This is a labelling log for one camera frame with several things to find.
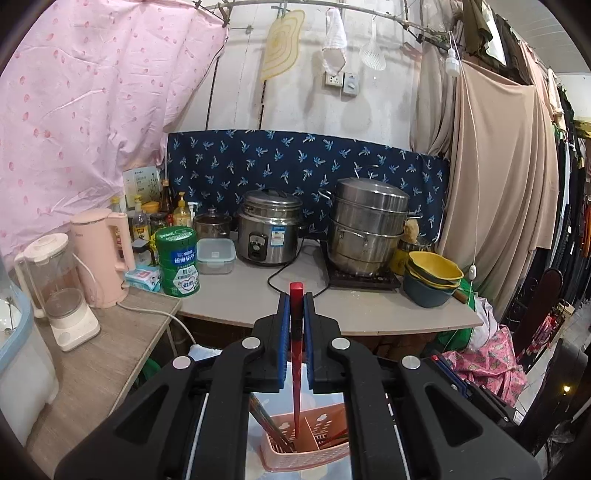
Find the tissue packet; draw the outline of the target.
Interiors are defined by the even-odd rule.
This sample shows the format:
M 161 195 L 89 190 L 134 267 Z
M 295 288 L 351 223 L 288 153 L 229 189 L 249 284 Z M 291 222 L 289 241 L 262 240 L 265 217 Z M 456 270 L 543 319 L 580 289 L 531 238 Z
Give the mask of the tissue packet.
M 140 266 L 124 273 L 125 282 L 134 288 L 148 292 L 159 292 L 160 269 L 154 266 Z

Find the small glass lidded pot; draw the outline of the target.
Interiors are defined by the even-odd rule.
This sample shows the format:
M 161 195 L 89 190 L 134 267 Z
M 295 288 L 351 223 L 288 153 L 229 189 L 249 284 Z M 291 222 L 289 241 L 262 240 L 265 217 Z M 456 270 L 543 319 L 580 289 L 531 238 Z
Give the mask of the small glass lidded pot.
M 205 213 L 193 218 L 192 227 L 198 240 L 228 238 L 231 232 L 231 220 L 228 214 L 221 214 L 211 207 Z

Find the clear lidded food container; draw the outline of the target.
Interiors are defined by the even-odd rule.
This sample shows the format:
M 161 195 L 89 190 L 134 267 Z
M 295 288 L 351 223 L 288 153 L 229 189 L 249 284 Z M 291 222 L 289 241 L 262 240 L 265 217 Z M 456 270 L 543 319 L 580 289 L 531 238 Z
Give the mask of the clear lidded food container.
M 197 269 L 202 275 L 225 275 L 235 267 L 235 243 L 229 238 L 197 241 Z

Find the white wall socket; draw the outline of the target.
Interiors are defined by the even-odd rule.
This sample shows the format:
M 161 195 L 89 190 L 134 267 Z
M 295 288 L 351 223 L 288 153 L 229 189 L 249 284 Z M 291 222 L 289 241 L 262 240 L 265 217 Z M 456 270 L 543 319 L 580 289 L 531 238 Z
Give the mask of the white wall socket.
M 325 87 L 339 89 L 346 96 L 355 97 L 360 93 L 360 77 L 356 73 L 342 72 L 331 75 L 325 72 L 324 82 Z

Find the beige hanging cloth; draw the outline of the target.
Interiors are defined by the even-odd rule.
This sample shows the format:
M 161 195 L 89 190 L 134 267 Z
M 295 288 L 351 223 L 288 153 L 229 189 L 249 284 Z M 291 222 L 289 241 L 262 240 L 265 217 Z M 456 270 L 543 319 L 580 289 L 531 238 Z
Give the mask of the beige hanging cloth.
M 425 45 L 410 146 L 449 161 L 438 250 L 463 269 L 475 266 L 477 291 L 503 314 L 554 234 L 558 162 L 538 88 L 468 60 L 452 77 L 440 50 Z

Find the navy floral backsplash cloth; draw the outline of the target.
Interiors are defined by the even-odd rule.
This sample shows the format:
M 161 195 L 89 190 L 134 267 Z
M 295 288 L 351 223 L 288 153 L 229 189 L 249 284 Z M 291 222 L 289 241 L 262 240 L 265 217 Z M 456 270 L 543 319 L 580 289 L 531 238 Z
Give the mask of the navy floral backsplash cloth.
M 378 180 L 403 190 L 419 215 L 420 236 L 437 242 L 449 180 L 446 160 L 361 140 L 273 130 L 206 130 L 168 137 L 166 167 L 174 192 L 199 212 L 238 211 L 246 192 L 274 189 L 303 202 L 311 231 L 328 230 L 331 203 L 318 192 L 341 178 Z

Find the pink patterned fabric pile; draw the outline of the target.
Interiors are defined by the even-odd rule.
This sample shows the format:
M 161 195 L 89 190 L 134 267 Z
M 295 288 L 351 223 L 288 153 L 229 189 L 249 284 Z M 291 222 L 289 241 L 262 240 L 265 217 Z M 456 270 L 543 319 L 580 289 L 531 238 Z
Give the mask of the pink patterned fabric pile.
M 512 335 L 501 326 L 487 343 L 476 351 L 449 351 L 445 359 L 463 379 L 483 386 L 514 407 L 527 385 L 524 369 L 518 364 Z

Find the pink floral curtain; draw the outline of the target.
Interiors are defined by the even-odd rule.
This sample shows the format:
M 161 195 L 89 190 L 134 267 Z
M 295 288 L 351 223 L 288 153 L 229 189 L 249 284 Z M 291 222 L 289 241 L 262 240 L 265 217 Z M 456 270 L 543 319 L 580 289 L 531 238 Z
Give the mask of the pink floral curtain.
M 228 39 L 186 1 L 56 1 L 1 76 L 1 251 L 104 205 L 167 134 Z

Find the green milk powder can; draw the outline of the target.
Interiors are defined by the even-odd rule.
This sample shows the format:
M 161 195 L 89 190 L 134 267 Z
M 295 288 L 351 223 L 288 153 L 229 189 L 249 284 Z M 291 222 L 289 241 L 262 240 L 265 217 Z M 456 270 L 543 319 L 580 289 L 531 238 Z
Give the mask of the green milk powder can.
M 155 233 L 155 247 L 163 292 L 186 297 L 199 289 L 197 235 L 186 226 L 161 228 Z

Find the green plastic basin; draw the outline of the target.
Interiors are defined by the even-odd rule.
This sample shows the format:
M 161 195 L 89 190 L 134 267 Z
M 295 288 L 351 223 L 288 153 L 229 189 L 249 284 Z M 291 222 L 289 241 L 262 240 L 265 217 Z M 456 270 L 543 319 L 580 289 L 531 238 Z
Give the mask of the green plastic basin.
M 464 294 L 467 297 L 468 307 L 473 312 L 475 312 L 476 311 L 476 301 L 475 301 L 476 294 L 473 291 L 472 284 L 468 280 L 462 279 L 460 286 L 457 290 L 457 293 Z M 465 329 L 460 329 L 460 330 L 439 333 L 436 337 L 437 349 L 440 352 L 464 350 L 468 347 L 472 332 L 473 332 L 473 328 L 470 327 L 470 328 L 465 328 Z

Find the white plastic storage box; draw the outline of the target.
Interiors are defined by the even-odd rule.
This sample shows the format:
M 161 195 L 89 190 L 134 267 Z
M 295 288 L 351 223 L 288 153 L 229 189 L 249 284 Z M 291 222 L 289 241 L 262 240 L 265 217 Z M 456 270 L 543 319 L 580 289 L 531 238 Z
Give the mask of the white plastic storage box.
M 1 413 L 21 445 L 59 383 L 28 296 L 1 269 Z

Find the yellow and teal bowls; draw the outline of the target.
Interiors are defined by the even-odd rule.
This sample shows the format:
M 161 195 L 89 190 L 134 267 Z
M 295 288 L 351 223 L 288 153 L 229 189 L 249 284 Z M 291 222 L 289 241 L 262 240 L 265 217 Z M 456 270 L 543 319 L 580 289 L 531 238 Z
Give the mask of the yellow and teal bowls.
M 405 294 L 423 308 L 444 305 L 459 288 L 464 273 L 453 261 L 428 251 L 413 251 L 405 265 Z

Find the pink perforated utensil holder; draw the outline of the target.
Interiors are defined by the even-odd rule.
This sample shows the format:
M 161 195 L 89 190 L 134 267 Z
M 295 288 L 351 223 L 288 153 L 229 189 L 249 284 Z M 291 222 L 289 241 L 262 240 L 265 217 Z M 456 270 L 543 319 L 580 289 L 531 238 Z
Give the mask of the pink perforated utensil holder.
M 263 468 L 271 473 L 294 472 L 325 466 L 349 456 L 349 442 L 321 450 L 318 444 L 348 429 L 344 404 L 331 404 L 301 411 L 300 435 L 294 438 L 294 414 L 271 415 L 271 419 L 293 446 L 293 453 L 281 453 L 266 432 L 256 446 Z

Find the dark red chopstick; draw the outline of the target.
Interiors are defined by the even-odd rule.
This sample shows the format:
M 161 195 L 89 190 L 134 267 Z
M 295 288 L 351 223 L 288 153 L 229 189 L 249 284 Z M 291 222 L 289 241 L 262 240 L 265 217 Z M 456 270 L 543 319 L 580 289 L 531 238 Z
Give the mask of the dark red chopstick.
M 276 426 L 273 419 L 267 414 L 266 409 L 263 408 L 263 404 L 253 393 L 249 395 L 249 413 L 252 414 L 254 419 L 256 419 L 256 422 L 259 423 L 264 432 L 273 439 L 273 442 L 280 449 L 281 453 L 294 452 L 290 441 L 288 441 L 287 437 L 283 435 L 280 428 Z

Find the black induction cooker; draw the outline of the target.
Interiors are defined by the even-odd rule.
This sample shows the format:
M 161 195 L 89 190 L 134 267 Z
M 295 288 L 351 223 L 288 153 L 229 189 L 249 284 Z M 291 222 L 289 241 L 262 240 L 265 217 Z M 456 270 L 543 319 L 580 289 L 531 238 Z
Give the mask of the black induction cooker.
M 329 277 L 329 286 L 349 290 L 394 292 L 401 288 L 402 283 L 388 268 L 383 269 L 378 275 L 361 277 L 346 273 L 335 266 L 329 258 L 328 244 L 325 240 L 320 242 L 322 257 L 325 260 L 325 270 Z

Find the bright red chopstick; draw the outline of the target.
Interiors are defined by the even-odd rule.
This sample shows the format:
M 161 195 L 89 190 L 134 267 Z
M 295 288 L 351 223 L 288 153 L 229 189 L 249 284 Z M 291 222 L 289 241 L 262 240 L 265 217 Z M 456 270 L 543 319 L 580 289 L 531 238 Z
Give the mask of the bright red chopstick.
M 294 438 L 300 435 L 301 423 L 301 363 L 304 343 L 304 284 L 290 283 L 290 351 L 291 378 L 293 379 Z

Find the stacked steel steamer pot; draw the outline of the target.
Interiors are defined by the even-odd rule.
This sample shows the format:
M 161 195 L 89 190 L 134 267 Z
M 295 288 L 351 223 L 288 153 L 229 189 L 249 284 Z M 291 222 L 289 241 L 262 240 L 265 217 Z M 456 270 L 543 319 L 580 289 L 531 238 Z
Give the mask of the stacked steel steamer pot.
M 342 178 L 335 189 L 318 195 L 332 202 L 328 254 L 348 274 L 377 275 L 390 262 L 407 219 L 419 219 L 409 210 L 410 197 L 398 187 L 363 178 Z

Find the pink electric kettle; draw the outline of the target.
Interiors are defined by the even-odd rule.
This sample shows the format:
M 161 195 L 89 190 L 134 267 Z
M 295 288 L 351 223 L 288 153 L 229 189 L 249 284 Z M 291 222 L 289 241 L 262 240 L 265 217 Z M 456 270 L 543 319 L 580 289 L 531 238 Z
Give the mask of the pink electric kettle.
M 135 269 L 127 215 L 96 208 L 70 221 L 73 251 L 86 300 L 105 309 L 128 294 L 124 274 Z

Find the white blender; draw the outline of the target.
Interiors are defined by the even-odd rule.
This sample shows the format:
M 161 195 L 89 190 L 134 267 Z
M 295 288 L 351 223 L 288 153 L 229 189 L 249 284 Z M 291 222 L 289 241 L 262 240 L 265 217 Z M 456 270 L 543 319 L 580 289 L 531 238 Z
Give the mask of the white blender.
M 14 260 L 21 289 L 34 304 L 34 316 L 48 320 L 57 346 L 69 352 L 100 332 L 86 302 L 68 235 L 45 235 Z

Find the steel rice cooker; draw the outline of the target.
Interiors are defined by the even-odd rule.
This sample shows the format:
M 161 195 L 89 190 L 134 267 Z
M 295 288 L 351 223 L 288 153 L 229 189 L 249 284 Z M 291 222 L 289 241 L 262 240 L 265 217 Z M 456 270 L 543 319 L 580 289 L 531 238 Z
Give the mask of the steel rice cooker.
M 262 266 L 290 263 L 297 255 L 303 225 L 300 198 L 273 189 L 246 192 L 238 208 L 236 253 L 243 261 Z

